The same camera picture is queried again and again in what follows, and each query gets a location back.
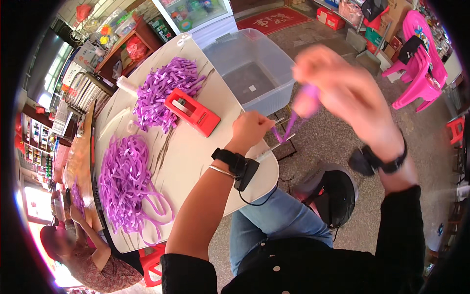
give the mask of black jacket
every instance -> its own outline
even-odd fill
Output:
[[[416,186],[384,199],[376,255],[310,238],[267,241],[247,254],[222,294],[417,293],[425,252],[420,195]],[[164,293],[217,293],[210,262],[165,254],[161,264]]]

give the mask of red mat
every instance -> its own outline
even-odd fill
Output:
[[[257,29],[263,34],[269,35],[273,32],[311,21],[313,19],[284,6],[242,19],[236,25],[239,30],[248,28]]]

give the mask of heineken box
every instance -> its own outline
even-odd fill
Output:
[[[153,19],[149,22],[149,24],[157,32],[157,35],[160,37],[160,39],[165,43],[175,36],[174,33],[168,29],[167,25],[161,18]]]

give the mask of floral shirt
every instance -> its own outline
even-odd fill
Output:
[[[113,255],[103,270],[99,271],[91,258],[95,250],[77,245],[70,259],[64,263],[72,276],[84,286],[98,292],[110,293],[128,288],[142,280],[142,275],[135,268]]]

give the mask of cable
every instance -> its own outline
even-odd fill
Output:
[[[245,203],[248,204],[248,205],[251,205],[251,206],[261,206],[261,205],[265,204],[266,201],[268,201],[268,200],[271,198],[271,196],[274,194],[274,192],[276,192],[278,185],[279,185],[279,179],[278,179],[277,182],[276,182],[276,186],[274,187],[274,190],[271,192],[271,194],[269,194],[269,196],[266,198],[266,200],[265,200],[263,203],[261,203],[261,204],[252,204],[252,203],[246,201],[245,199],[243,199],[242,193],[241,193],[240,191],[238,191],[238,195],[240,195],[240,199],[243,200],[243,202],[245,202]]]
[[[275,188],[274,188],[274,191],[272,191],[271,194],[269,194],[269,196],[267,197],[267,199],[266,199],[263,203],[261,203],[261,204],[252,204],[252,203],[246,201],[245,199],[243,199],[242,193],[241,193],[240,191],[238,191],[238,195],[240,195],[240,199],[243,200],[243,202],[245,202],[245,203],[248,204],[248,205],[251,205],[251,206],[261,206],[261,205],[265,204],[265,203],[269,200],[269,198],[271,198],[271,196],[274,194],[274,192],[276,192],[277,186],[279,185],[279,180],[281,180],[281,182],[284,183],[284,182],[289,182],[289,181],[293,180],[294,177],[295,177],[295,175],[293,175],[290,179],[287,179],[287,180],[283,180],[281,177],[279,177],[279,178],[277,179],[277,183],[276,183],[276,186],[275,186]]]
[[[333,242],[335,242],[336,240],[336,236],[338,235],[338,230],[339,230],[339,227],[336,228],[335,238],[333,239]]]

